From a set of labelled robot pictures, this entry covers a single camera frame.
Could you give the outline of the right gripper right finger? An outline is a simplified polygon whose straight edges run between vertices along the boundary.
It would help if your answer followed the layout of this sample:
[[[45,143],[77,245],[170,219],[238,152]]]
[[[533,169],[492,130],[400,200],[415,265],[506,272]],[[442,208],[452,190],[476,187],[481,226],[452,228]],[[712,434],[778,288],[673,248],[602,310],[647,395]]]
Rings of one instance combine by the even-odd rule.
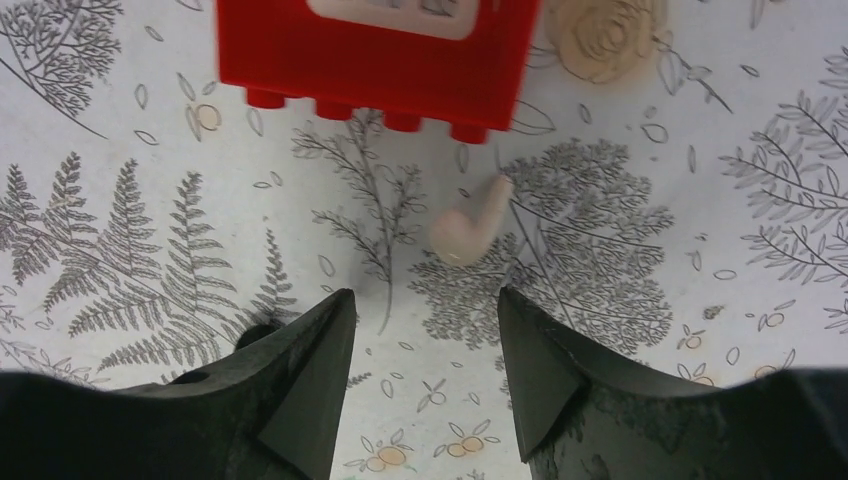
[[[536,479],[843,479],[847,372],[730,388],[631,360],[505,287],[498,320],[521,460]]]

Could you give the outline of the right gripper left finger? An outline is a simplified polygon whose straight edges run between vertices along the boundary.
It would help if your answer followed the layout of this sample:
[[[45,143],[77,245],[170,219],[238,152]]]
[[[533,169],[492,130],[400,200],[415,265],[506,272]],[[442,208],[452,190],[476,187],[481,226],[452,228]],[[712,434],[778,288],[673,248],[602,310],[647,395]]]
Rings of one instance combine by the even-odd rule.
[[[356,329],[341,289],[167,384],[1,376],[5,479],[327,479]]]

